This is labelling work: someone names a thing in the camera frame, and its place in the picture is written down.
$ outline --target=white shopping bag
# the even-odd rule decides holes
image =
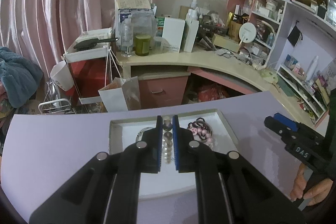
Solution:
[[[115,63],[112,51],[110,57]],[[108,112],[121,112],[141,109],[138,77],[130,79],[114,78],[111,84],[99,90],[99,95]]]

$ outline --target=white cup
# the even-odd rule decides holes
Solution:
[[[68,91],[75,84],[65,61],[61,61],[53,67],[50,77],[64,91]]]

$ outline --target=hand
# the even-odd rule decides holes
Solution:
[[[289,196],[291,201],[296,201],[298,198],[301,199],[303,196],[303,191],[307,186],[307,182],[303,177],[303,173],[305,172],[306,166],[301,164],[299,170],[297,172],[297,176],[294,180],[293,190],[290,192]],[[333,185],[333,181],[330,179],[325,179],[321,181],[319,184],[312,187],[304,196],[304,199],[312,198],[309,202],[308,206],[315,205],[317,203],[322,202],[329,194],[331,187]]]

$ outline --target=black hairbrush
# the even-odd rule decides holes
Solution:
[[[101,39],[93,38],[79,42],[78,44],[74,45],[74,49],[77,51],[86,51],[90,50],[97,46],[98,43],[106,43],[106,42],[114,42],[117,41],[117,38],[108,38],[108,39]]]

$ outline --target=purple table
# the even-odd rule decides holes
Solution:
[[[28,222],[32,212],[98,152],[108,152],[111,120],[219,109],[239,139],[238,150],[284,194],[299,162],[264,126],[267,116],[290,115],[270,92],[218,101],[122,113],[16,115],[6,138],[1,185]],[[138,223],[197,223],[196,191],[139,201]]]

